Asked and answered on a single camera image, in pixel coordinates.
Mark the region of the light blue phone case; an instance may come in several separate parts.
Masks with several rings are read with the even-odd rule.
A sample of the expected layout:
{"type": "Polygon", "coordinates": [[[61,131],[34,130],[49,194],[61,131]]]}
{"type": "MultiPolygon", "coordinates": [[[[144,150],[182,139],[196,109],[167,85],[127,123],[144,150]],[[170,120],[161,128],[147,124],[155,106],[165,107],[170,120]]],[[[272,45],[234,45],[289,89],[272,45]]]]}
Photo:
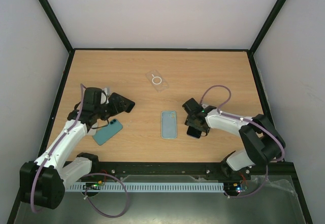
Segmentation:
{"type": "Polygon", "coordinates": [[[175,111],[161,112],[161,137],[163,139],[177,138],[177,114],[175,111]]]}

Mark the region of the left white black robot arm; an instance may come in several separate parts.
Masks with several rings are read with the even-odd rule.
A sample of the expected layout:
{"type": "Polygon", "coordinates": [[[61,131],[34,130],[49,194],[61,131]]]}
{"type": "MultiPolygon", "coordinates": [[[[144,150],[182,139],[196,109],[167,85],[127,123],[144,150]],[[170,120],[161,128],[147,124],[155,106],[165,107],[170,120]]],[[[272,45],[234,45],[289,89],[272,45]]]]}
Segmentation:
{"type": "Polygon", "coordinates": [[[67,164],[74,148],[84,137],[96,134],[98,120],[108,122],[113,116],[129,113],[134,105],[108,88],[81,86],[80,101],[68,114],[62,131],[37,159],[20,168],[20,200],[29,203],[33,213],[57,208],[66,189],[80,178],[99,173],[99,158],[91,153],[82,152],[67,164]]]}

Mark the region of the black phone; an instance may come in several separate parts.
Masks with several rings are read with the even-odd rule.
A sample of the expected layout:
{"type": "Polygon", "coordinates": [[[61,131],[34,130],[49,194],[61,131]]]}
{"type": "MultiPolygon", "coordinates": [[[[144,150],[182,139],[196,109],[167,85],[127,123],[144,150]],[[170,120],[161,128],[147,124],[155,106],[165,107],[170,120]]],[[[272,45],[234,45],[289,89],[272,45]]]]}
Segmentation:
{"type": "Polygon", "coordinates": [[[135,102],[115,92],[110,95],[108,101],[115,114],[122,112],[130,113],[135,106],[135,102]]]}

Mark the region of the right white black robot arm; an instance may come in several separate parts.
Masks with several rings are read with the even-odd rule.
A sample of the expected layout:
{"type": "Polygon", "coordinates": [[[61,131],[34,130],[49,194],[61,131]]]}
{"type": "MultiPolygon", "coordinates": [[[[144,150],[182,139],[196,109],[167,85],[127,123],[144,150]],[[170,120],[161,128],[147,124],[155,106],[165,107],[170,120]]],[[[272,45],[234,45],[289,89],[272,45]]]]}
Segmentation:
{"type": "Polygon", "coordinates": [[[186,101],[187,134],[199,139],[211,129],[222,130],[241,138],[244,149],[227,155],[220,171],[225,179],[234,179],[240,171],[251,166],[267,166],[284,158],[285,142],[267,116],[243,117],[226,113],[214,106],[200,105],[195,99],[186,101]]]}

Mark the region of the white translucent phone case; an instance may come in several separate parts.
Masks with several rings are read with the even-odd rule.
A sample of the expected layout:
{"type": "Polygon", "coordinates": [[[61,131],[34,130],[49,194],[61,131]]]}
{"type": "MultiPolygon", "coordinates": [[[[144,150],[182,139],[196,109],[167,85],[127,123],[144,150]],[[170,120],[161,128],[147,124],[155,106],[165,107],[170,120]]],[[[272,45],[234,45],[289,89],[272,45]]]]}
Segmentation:
{"type": "Polygon", "coordinates": [[[97,132],[97,129],[90,129],[88,132],[87,132],[87,136],[94,136],[97,132]]]}

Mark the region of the blue phone dark screen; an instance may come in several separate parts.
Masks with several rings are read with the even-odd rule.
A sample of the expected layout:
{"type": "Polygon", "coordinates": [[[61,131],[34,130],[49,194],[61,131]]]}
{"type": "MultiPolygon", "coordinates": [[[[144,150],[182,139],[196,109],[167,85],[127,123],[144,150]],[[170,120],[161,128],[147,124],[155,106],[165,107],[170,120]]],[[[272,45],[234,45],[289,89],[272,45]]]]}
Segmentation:
{"type": "Polygon", "coordinates": [[[192,138],[199,139],[201,137],[202,132],[192,126],[189,126],[186,134],[192,138]]]}

